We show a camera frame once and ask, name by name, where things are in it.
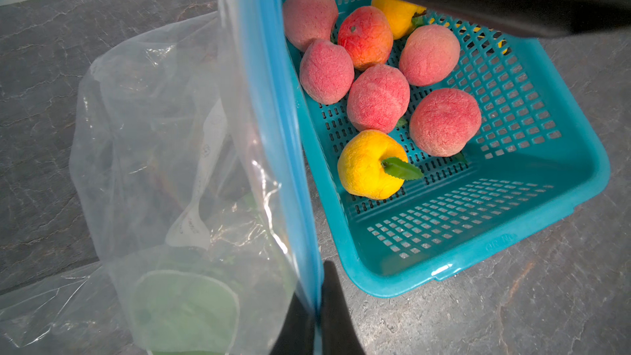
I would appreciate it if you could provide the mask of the yellow peach with leaf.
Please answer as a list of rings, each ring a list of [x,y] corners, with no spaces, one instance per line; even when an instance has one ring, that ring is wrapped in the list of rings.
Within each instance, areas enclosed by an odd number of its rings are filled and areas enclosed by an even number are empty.
[[[387,199],[404,182],[424,177],[409,163],[401,144],[377,130],[361,131],[343,148],[338,174],[349,194],[371,200]]]

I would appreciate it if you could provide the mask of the clear blue zipper bag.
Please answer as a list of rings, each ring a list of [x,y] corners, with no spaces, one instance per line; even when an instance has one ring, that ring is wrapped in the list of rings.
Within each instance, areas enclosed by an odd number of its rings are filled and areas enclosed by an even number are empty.
[[[129,39],[80,83],[70,171],[134,343],[269,354],[316,247],[281,0]]]

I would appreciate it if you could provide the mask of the yellow peach at back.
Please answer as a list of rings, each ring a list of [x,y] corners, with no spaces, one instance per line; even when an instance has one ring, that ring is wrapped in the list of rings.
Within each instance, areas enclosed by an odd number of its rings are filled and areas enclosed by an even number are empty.
[[[394,40],[402,39],[422,26],[422,17],[427,12],[423,6],[401,0],[371,0],[371,5],[386,15]]]

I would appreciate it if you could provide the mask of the teal plastic perforated basket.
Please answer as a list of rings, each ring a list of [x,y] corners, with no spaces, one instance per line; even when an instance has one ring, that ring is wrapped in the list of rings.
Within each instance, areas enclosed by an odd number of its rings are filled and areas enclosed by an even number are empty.
[[[461,52],[444,88],[470,93],[481,128],[456,157],[416,146],[407,125],[392,138],[423,172],[392,197],[348,194],[337,163],[358,133],[347,105],[321,105],[294,88],[301,140],[340,261],[375,297],[443,280],[571,215],[602,192],[604,146],[535,39],[520,39],[438,12]]]

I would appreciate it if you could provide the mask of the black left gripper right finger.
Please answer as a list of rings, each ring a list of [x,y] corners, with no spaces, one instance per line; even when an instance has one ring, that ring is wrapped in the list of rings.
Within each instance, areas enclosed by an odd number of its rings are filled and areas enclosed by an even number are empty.
[[[320,327],[323,354],[365,354],[354,330],[343,288],[333,261],[324,262]]]

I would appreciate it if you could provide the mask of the clear bag green cartoon print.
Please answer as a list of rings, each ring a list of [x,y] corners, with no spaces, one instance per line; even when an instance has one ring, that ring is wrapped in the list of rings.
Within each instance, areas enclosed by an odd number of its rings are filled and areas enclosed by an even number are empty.
[[[145,354],[95,262],[1,295],[2,354]]]

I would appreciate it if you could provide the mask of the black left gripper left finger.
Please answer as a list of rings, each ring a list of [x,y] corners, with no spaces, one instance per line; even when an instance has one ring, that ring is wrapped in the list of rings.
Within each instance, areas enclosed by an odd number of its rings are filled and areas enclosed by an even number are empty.
[[[270,355],[312,355],[316,323],[311,311],[294,294],[279,337]]]

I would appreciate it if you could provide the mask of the red orange peach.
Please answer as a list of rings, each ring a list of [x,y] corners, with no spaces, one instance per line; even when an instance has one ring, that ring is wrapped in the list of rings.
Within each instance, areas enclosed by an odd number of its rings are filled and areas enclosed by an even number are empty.
[[[338,45],[346,49],[358,71],[385,64],[394,45],[386,15],[373,6],[358,8],[341,24]]]

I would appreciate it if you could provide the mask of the pink peach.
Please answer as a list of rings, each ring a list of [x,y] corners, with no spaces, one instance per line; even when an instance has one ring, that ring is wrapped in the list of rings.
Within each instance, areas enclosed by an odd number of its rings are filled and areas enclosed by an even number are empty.
[[[348,119],[358,131],[390,133],[407,112],[410,86],[396,67],[378,64],[361,74],[348,95]]]
[[[353,61],[345,48],[316,39],[303,55],[299,80],[304,91],[317,103],[336,104],[353,84]]]
[[[435,157],[458,154],[481,126],[481,110],[470,94],[444,88],[420,101],[409,122],[411,139]]]
[[[460,43],[450,29],[440,25],[420,26],[405,44],[399,70],[410,85],[434,85],[450,75],[459,56]]]
[[[330,40],[339,16],[335,0],[285,0],[282,10],[286,38],[300,52],[316,39]]]

